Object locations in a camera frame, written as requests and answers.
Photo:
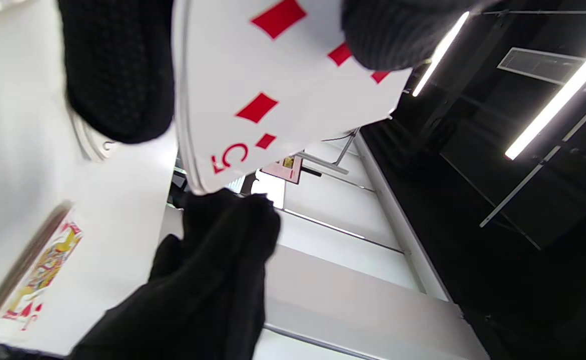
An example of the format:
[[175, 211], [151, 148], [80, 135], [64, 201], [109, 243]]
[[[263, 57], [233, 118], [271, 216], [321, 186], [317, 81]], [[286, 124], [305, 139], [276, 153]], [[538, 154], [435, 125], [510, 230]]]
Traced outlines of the person's right hand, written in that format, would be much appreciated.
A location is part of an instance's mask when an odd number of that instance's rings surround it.
[[263, 194], [183, 201], [149, 279], [75, 345], [71, 360], [250, 360], [265, 323], [266, 264], [281, 219]]

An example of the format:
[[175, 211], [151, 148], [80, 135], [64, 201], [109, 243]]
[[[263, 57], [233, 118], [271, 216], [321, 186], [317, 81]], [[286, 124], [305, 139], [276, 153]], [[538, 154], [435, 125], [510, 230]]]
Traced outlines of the person's left hand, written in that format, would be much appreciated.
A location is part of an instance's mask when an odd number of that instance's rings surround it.
[[[60, 0], [67, 96], [97, 132], [124, 144], [164, 134], [174, 114], [171, 0]], [[414, 68], [467, 11], [491, 0], [343, 0], [339, 23], [373, 71]]]

